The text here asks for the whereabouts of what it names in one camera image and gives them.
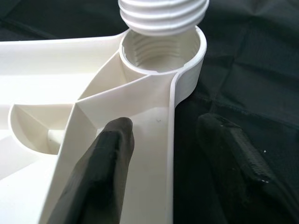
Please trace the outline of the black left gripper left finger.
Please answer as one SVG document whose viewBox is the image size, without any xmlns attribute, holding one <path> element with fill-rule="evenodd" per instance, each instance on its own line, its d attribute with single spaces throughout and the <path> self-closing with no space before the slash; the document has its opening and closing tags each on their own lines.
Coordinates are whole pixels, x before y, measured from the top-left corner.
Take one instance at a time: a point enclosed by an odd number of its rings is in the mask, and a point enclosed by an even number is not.
<svg viewBox="0 0 299 224">
<path fill-rule="evenodd" d="M 50 224 L 118 224 L 134 151 L 133 122 L 106 124 L 72 170 Z"/>
</svg>

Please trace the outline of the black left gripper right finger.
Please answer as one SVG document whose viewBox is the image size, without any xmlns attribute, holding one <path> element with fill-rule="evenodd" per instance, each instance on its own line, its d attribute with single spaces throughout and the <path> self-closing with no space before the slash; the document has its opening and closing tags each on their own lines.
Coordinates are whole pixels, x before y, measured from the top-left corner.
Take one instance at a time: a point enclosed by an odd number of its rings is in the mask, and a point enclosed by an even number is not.
<svg viewBox="0 0 299 224">
<path fill-rule="evenodd" d="M 240 126 L 206 113 L 198 117 L 197 137 L 230 224 L 298 223 L 298 195 Z"/>
</svg>

